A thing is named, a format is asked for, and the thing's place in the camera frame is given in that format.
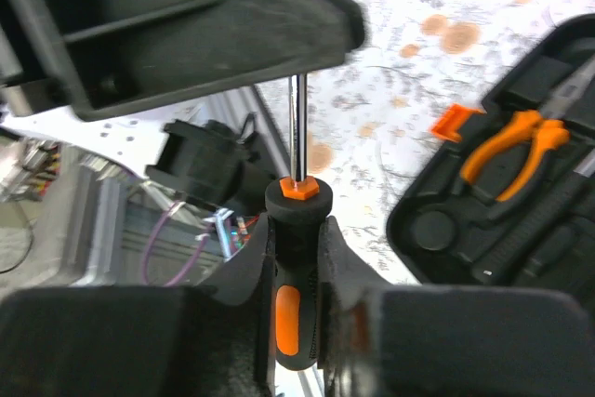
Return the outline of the black orange handled screwdriver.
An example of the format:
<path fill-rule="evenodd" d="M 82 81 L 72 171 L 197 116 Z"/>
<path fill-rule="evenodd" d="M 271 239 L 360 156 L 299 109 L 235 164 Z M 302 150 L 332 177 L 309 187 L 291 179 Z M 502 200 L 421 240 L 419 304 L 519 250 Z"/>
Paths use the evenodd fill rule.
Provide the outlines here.
<path fill-rule="evenodd" d="M 269 186 L 266 206 L 275 245 L 277 361 L 301 371 L 318 356 L 318 235 L 333 194 L 308 174 L 308 75 L 293 74 L 288 85 L 290 171 Z"/>

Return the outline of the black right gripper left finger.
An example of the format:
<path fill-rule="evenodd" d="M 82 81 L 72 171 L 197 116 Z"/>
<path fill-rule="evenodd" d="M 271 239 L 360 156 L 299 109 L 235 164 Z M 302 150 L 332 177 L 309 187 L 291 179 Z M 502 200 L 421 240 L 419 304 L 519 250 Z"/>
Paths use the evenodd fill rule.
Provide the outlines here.
<path fill-rule="evenodd" d="M 263 213 L 246 245 L 199 285 L 204 396 L 274 394 L 274 234 Z"/>

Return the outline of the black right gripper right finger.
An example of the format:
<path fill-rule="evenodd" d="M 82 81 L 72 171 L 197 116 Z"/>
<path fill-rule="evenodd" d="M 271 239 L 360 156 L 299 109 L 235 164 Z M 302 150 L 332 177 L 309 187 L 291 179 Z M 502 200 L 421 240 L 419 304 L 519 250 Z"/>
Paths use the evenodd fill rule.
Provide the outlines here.
<path fill-rule="evenodd" d="M 391 285 L 347 244 L 337 220 L 319 232 L 319 354 L 326 396 L 393 396 L 386 312 Z"/>

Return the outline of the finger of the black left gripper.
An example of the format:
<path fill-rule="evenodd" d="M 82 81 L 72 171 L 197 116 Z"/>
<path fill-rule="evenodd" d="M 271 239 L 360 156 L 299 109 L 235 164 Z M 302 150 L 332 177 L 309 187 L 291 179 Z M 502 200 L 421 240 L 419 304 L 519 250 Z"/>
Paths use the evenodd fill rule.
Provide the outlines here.
<path fill-rule="evenodd" d="M 353 0 L 1 0 L 1 99 L 98 121 L 335 67 L 364 39 Z"/>

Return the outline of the black plastic tool case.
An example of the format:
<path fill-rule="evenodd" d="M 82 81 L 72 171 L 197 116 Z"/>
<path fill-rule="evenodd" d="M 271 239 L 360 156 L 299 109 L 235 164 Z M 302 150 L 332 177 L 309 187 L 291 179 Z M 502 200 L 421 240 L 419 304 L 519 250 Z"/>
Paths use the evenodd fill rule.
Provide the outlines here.
<path fill-rule="evenodd" d="M 390 212 L 420 283 L 512 285 L 594 302 L 594 18 L 557 26 L 442 142 Z"/>

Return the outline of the orange black long-nose pliers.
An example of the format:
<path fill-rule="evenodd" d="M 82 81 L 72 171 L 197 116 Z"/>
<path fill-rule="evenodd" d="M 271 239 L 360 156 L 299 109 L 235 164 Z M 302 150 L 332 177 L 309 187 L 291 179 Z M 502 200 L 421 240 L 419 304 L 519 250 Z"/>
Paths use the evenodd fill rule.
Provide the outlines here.
<path fill-rule="evenodd" d="M 565 117 L 593 81 L 594 58 L 589 58 L 555 86 L 539 108 L 514 112 L 461 166 L 461 186 L 479 183 L 496 218 L 520 205 L 547 173 L 554 153 L 570 142 Z"/>

